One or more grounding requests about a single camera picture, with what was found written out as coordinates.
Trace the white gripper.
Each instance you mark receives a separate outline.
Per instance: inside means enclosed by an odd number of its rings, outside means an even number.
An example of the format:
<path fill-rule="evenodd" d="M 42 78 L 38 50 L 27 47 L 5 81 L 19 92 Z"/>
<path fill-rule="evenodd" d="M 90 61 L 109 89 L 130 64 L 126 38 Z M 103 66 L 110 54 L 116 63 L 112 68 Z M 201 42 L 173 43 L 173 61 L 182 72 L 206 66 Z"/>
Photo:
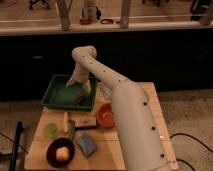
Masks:
<path fill-rule="evenodd" d="M 75 83 L 79 83 L 82 85 L 83 89 L 90 94 L 91 93 L 91 85 L 89 81 L 89 74 L 88 73 L 83 73 L 79 74 L 77 72 L 74 72 L 70 79 L 67 81 L 66 86 L 70 87 Z"/>

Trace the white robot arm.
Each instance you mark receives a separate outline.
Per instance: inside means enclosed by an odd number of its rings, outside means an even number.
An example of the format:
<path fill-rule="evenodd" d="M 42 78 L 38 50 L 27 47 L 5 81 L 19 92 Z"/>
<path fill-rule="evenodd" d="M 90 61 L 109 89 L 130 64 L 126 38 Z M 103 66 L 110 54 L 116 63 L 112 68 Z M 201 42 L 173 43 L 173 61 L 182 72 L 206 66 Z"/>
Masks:
<path fill-rule="evenodd" d="M 147 93 L 136 82 L 96 60 L 94 46 L 72 50 L 75 69 L 67 86 L 92 73 L 111 91 L 111 108 L 128 171 L 171 171 Z"/>

